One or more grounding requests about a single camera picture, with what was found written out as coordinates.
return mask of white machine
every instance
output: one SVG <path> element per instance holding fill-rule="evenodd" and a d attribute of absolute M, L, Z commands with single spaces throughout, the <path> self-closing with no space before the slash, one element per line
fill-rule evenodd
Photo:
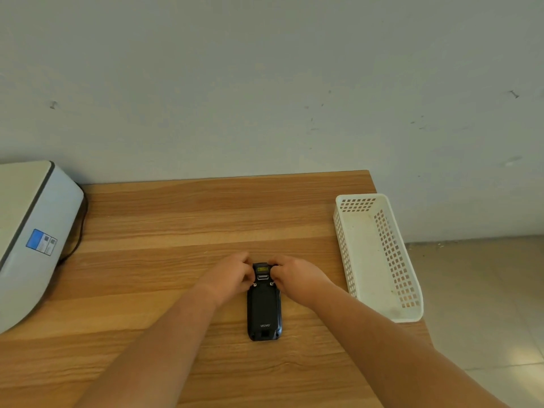
<path fill-rule="evenodd" d="M 0 165 L 0 333 L 40 301 L 82 200 L 52 161 Z"/>

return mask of wall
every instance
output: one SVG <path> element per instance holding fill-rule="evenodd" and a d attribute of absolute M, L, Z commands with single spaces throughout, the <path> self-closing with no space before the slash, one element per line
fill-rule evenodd
<path fill-rule="evenodd" d="M 370 169 L 407 241 L 544 232 L 542 0 L 0 3 L 2 162 Z"/>

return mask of wooden tabletop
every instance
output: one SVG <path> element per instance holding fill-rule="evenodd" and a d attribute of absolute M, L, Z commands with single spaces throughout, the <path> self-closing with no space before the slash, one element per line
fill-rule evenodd
<path fill-rule="evenodd" d="M 221 257 L 303 257 L 347 289 L 335 197 L 372 193 L 368 171 L 92 185 L 79 250 L 43 303 L 0 335 L 0 406 L 68 407 Z M 214 317 L 180 406 L 379 407 L 310 310 L 282 297 L 283 334 L 251 342 L 245 295 Z M 430 342 L 424 322 L 406 329 Z"/>

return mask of black cable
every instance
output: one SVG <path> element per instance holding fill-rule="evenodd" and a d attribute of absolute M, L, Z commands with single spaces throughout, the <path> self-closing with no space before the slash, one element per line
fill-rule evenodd
<path fill-rule="evenodd" d="M 83 239 L 83 225 L 85 225 L 85 218 L 87 216 L 87 212 L 89 211 L 89 199 L 87 198 L 87 194 L 85 193 L 85 190 L 83 190 L 81 185 L 78 183 L 76 183 L 76 185 L 78 185 L 83 192 L 83 202 L 85 203 L 85 206 L 83 208 L 83 217 L 81 218 L 81 225 L 79 227 L 79 238 L 77 240 L 76 246 L 73 247 L 72 251 L 68 253 L 64 258 L 59 259 L 59 261 L 57 262 L 57 266 L 61 266 L 70 256 L 74 254 L 75 251 L 77 251 L 77 248 L 79 247 L 81 240 Z"/>

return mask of handheld barcode scanner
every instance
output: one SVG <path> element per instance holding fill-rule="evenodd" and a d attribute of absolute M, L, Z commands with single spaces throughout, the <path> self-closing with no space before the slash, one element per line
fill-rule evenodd
<path fill-rule="evenodd" d="M 248 291 L 248 335 L 252 341 L 281 336 L 280 291 L 270 277 L 272 265 L 254 263 L 255 283 Z"/>

